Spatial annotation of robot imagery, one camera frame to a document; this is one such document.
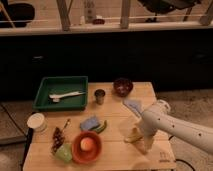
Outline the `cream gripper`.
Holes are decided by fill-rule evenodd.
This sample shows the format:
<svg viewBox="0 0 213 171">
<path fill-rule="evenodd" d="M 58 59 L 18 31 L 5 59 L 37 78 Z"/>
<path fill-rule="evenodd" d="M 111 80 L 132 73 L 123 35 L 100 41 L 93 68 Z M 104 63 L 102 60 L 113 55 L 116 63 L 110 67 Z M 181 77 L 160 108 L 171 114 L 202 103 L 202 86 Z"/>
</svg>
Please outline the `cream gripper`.
<svg viewBox="0 0 213 171">
<path fill-rule="evenodd" d="M 133 145 L 143 154 L 146 155 L 152 148 L 154 138 L 147 136 L 139 128 L 135 127 L 133 132 L 139 136 L 139 138 L 133 143 Z"/>
</svg>

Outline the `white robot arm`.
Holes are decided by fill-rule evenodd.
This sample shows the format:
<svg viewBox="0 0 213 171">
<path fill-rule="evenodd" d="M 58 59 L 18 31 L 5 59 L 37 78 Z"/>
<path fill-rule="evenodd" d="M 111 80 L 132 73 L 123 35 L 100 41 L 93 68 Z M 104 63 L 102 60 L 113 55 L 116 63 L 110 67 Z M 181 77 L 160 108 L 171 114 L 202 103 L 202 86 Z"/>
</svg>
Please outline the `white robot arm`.
<svg viewBox="0 0 213 171">
<path fill-rule="evenodd" d="M 152 137 L 162 130 L 213 155 L 213 128 L 170 116 L 170 105 L 164 100 L 157 100 L 144 110 L 138 105 L 133 108 L 142 119 L 139 129 L 145 137 Z"/>
</svg>

